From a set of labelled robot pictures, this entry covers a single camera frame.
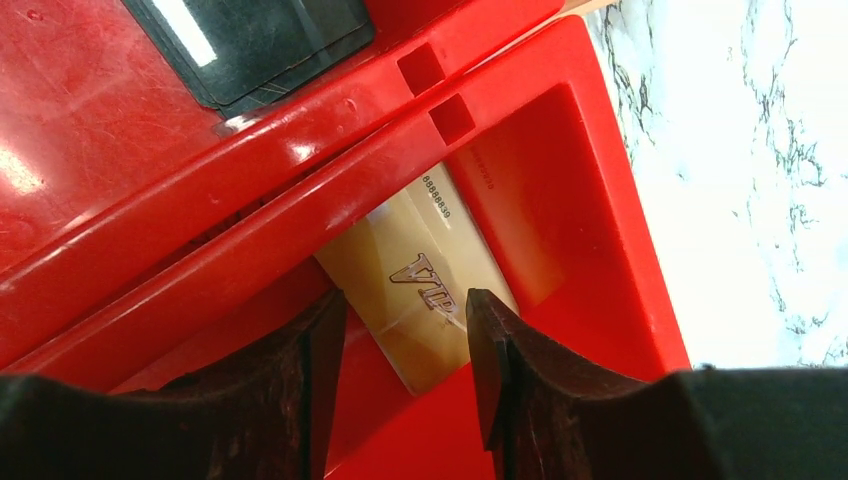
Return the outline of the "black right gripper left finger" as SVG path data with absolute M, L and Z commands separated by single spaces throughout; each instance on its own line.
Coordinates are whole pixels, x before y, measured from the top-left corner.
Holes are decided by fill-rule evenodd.
M 284 326 L 156 391 L 1 379 L 5 479 L 319 479 L 347 302 L 327 292 Z

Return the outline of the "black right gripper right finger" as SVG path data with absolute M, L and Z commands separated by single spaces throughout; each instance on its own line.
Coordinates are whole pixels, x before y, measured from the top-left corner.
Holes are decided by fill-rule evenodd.
M 483 447 L 500 479 L 843 479 L 843 368 L 715 368 L 643 382 L 472 289 Z

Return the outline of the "gold VIP card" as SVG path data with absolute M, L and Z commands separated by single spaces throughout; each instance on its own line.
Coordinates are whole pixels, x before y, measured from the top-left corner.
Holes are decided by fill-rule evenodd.
M 315 257 L 413 395 L 432 390 L 468 363 L 469 289 L 488 289 L 517 306 L 443 165 Z

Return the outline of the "red plastic bin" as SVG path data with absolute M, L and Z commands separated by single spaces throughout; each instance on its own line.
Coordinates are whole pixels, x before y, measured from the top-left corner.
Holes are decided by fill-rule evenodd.
M 119 1 L 1 5 L 1 362 L 382 127 L 558 1 L 370 1 L 373 42 L 224 123 Z
M 258 337 L 272 293 L 281 323 L 328 290 L 309 258 L 402 190 L 445 166 L 503 273 L 522 318 L 604 367 L 641 380 L 688 369 L 688 357 L 583 19 L 567 16 L 412 101 L 410 110 L 319 167 L 283 167 L 282 191 L 244 219 L 80 323 L 32 347 L 9 372 L 107 391 L 153 386 Z M 156 188 L 164 206 L 130 222 L 117 208 L 89 242 L 74 281 L 117 247 L 195 233 L 176 214 L 209 213 L 200 193 L 248 194 L 237 170 L 282 160 L 282 124 L 217 154 L 223 173 Z M 494 479 L 476 425 L 472 367 L 430 393 L 403 393 L 359 319 L 349 320 L 327 479 Z

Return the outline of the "black card in red bin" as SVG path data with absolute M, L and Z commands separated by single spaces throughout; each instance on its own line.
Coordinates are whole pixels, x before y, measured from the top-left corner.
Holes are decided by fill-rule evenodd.
M 362 1 L 128 1 L 195 100 L 229 119 L 272 104 L 368 44 Z

